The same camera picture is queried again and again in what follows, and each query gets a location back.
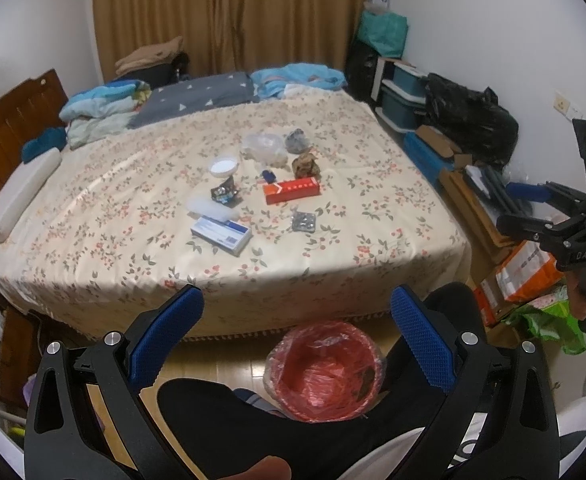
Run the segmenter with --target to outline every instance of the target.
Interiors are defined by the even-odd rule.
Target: curtain
[[[343,69],[364,0],[94,0],[105,80],[145,44],[184,38],[194,76],[306,61]]]
[[[364,0],[216,0],[215,40],[224,71],[296,61],[342,70]]]
[[[217,72],[214,49],[215,0],[93,0],[97,49],[104,80],[115,62],[135,49],[184,39],[194,76]]]

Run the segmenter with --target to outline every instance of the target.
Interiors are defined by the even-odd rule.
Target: electrical outlet
[[[555,102],[553,103],[553,108],[555,108],[563,116],[566,116],[570,108],[570,101],[559,92],[555,92]]]
[[[581,119],[583,116],[584,114],[582,113],[582,110],[580,110],[580,107],[575,103],[571,103],[569,110],[566,112],[566,118],[569,121],[572,121],[573,119]]]

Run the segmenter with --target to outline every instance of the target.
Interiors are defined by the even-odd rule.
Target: blue object
[[[129,384],[136,392],[153,385],[171,350],[202,317],[204,298],[199,288],[188,286],[170,301],[131,353]]]
[[[529,202],[544,203],[551,200],[551,192],[546,186],[511,182],[506,184],[506,194],[511,198],[528,200]]]
[[[387,86],[382,86],[381,89],[384,115],[399,129],[415,131],[424,120],[425,106],[408,102]]]
[[[374,14],[364,10],[359,19],[358,40],[373,47],[380,56],[401,58],[408,32],[406,17],[394,12]]]
[[[339,90],[346,84],[344,74],[326,65],[291,63],[280,68],[265,68],[251,74],[260,99],[281,98],[288,84],[302,84],[323,90]]]
[[[453,354],[402,286],[391,295],[391,315],[429,384],[449,393],[455,384]]]
[[[67,145],[67,133],[64,128],[47,128],[39,137],[29,140],[22,147],[22,162],[27,164],[51,148],[60,151]]]
[[[257,101],[245,72],[198,77],[157,88],[129,123],[139,128],[195,112]]]
[[[420,99],[426,99],[426,78],[425,73],[399,62],[395,63],[393,72],[393,83],[404,90],[407,94]]]
[[[273,182],[275,182],[277,180],[277,177],[275,177],[275,173],[273,173],[270,170],[262,171],[262,176],[266,180],[267,184],[273,184]]]
[[[101,119],[114,113],[130,112],[135,105],[133,94],[148,89],[147,83],[138,80],[97,86],[71,96],[60,110],[60,120],[68,124],[79,117]]]
[[[441,158],[414,132],[409,132],[404,136],[404,152],[435,189],[439,189],[441,186],[439,172],[442,169],[453,171],[453,163]]]

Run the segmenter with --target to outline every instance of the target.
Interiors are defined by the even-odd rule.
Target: metal screw
[[[56,354],[60,350],[60,343],[58,341],[54,341],[53,343],[49,343],[47,346],[47,354]]]
[[[477,345],[477,336],[473,332],[464,332],[462,334],[462,341],[467,345]]]
[[[522,343],[522,348],[524,349],[524,352],[526,352],[527,354],[532,354],[535,352],[535,345],[531,343],[531,341],[524,341]]]
[[[122,334],[120,332],[109,332],[107,335],[104,336],[104,342],[108,346],[117,345],[121,339]]]

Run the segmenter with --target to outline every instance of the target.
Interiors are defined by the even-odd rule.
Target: white wall
[[[532,182],[585,190],[572,126],[553,109],[557,90],[586,118],[583,0],[392,0],[391,9],[409,19],[409,62],[495,90],[519,122],[514,161]]]
[[[96,86],[90,9],[88,0],[0,0],[0,96],[50,68],[67,95]]]

